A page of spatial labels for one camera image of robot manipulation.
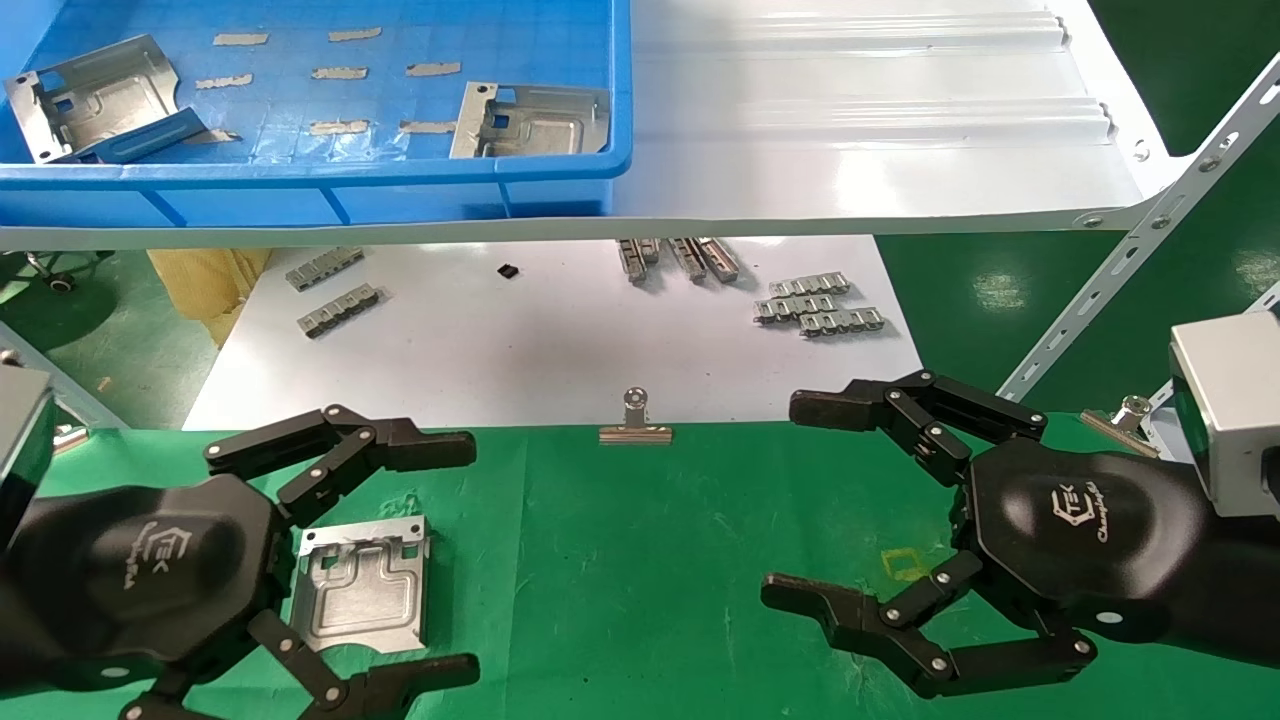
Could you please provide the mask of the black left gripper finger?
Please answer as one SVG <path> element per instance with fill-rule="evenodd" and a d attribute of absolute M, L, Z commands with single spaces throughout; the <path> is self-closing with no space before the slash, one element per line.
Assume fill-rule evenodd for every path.
<path fill-rule="evenodd" d="M 242 480 L 302 462 L 276 505 L 292 527 L 305 528 L 380 470 L 465 468 L 477 448 L 466 430 L 425 433 L 408 418 L 370 419 L 332 405 L 220 439 L 204 456 L 211 474 Z"/>

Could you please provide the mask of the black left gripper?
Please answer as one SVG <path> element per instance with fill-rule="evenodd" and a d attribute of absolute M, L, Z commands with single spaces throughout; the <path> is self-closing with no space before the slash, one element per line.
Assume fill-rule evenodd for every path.
<path fill-rule="evenodd" d="M 105 691 L 168 671 L 204 684 L 256 643 L 310 694 L 300 719 L 406 719 L 421 694 L 477 683 L 472 653 L 338 676 L 275 612 L 293 538 L 230 474 L 33 500 L 3 555 L 3 691 Z"/>

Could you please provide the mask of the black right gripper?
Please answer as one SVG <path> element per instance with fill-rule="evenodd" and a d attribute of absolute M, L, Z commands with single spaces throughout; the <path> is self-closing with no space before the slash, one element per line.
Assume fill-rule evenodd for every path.
<path fill-rule="evenodd" d="M 765 575 L 762 602 L 815 620 L 831 648 L 874 659 L 933 700 L 1070 682 L 1097 657 L 1071 626 L 1132 643 L 1175 637 L 1178 577 L 1208 520 L 1190 466 L 1048 448 L 1037 443 L 1046 415 L 929 370 L 855 379 L 840 392 L 797 389 L 788 419 L 881 430 L 943 487 L 964 484 L 969 468 L 977 547 L 1010 592 L 1007 607 L 1033 611 L 1033 638 L 956 650 L 929 641 L 924 625 L 974 589 L 986 569 L 968 551 L 886 601 L 851 587 Z M 997 446 L 972 461 L 954 430 Z"/>

